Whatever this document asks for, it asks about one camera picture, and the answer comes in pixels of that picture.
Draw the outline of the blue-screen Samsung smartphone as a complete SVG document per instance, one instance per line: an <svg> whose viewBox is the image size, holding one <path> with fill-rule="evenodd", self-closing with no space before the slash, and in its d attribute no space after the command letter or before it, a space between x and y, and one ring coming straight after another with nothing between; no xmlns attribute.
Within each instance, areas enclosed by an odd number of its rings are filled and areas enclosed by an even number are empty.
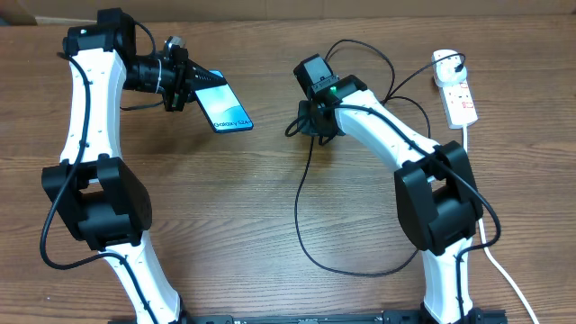
<svg viewBox="0 0 576 324"><path fill-rule="evenodd" d="M211 70L211 72L224 77L218 70ZM253 122L228 81L226 85L193 93L215 133L251 131L253 129Z"/></svg>

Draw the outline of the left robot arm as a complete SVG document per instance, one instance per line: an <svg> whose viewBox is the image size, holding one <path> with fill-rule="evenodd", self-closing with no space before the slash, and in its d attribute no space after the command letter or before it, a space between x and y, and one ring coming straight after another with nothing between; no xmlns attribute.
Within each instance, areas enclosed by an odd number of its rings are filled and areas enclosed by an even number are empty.
<svg viewBox="0 0 576 324"><path fill-rule="evenodd" d="M165 109L175 112L195 101L197 91L227 81L190 60L174 40L161 53L138 54L139 27L122 9L103 9L94 24L69 28L62 42L59 55L73 78L71 114L58 164L41 173L51 207L40 234L40 256L58 270L103 259L128 294L136 322L191 323L151 244L149 193L122 158L121 97L123 90L160 94ZM56 215L93 256L69 264L50 259L47 241Z"/></svg>

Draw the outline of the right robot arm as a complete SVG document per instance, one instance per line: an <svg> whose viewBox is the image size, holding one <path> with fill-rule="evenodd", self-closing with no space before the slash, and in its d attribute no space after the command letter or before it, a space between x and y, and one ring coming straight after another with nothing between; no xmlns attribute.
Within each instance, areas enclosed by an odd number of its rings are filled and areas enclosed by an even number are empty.
<svg viewBox="0 0 576 324"><path fill-rule="evenodd" d="M320 55L306 58L293 73L306 98L286 136L300 132L312 145L324 146L349 135L393 172L400 226L425 267L422 319L472 323L476 311L466 262L488 204L464 148L455 141L440 145L412 130L357 76L337 76Z"/></svg>

